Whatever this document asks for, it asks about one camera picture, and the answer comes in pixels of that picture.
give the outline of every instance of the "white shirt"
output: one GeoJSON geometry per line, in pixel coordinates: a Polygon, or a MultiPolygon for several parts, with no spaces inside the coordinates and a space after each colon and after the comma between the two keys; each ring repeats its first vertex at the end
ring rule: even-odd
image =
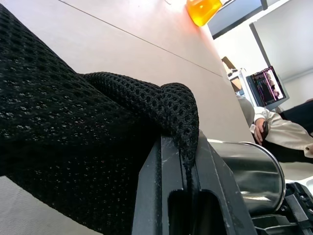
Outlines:
{"type": "MultiPolygon", "coordinates": [[[[306,148],[313,148],[313,138],[299,124],[283,120],[277,113],[271,112],[263,107],[254,107],[254,122],[259,118],[264,118],[268,122],[268,142],[280,146],[303,150],[304,155],[313,158],[313,154],[306,148]]],[[[251,125],[250,130],[254,133],[255,125],[251,125]]]]}

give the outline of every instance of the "table surface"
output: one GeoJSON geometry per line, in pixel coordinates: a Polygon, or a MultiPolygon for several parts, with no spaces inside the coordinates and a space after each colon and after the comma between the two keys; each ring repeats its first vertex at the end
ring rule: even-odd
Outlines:
{"type": "MultiPolygon", "coordinates": [[[[209,139],[253,141],[208,27],[185,0],[0,0],[79,73],[109,71],[195,95],[209,139]]],[[[96,234],[0,179],[1,234],[96,234]]]]}

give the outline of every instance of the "hand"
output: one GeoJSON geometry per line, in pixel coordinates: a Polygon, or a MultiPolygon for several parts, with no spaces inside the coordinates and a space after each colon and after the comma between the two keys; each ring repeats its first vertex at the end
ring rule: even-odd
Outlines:
{"type": "Polygon", "coordinates": [[[255,121],[255,129],[254,129],[254,137],[259,145],[262,145],[262,133],[263,130],[263,123],[265,122],[264,118],[259,118],[255,121]]]}

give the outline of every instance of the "monitor screen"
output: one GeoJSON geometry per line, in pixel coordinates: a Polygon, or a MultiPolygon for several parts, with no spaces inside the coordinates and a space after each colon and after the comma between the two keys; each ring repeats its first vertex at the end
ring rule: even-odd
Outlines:
{"type": "Polygon", "coordinates": [[[250,76],[250,85],[258,93],[259,106],[265,107],[286,98],[273,66],[250,76]]]}

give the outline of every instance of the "white table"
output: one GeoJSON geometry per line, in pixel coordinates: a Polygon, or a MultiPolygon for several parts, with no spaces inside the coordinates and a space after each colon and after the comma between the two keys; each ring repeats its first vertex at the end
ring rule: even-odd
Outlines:
{"type": "MultiPolygon", "coordinates": [[[[253,141],[209,29],[192,23],[185,0],[0,3],[77,72],[109,71],[158,85],[183,83],[195,95],[200,128],[208,138],[253,141]]],[[[0,234],[95,232],[1,178],[0,234]]]]}

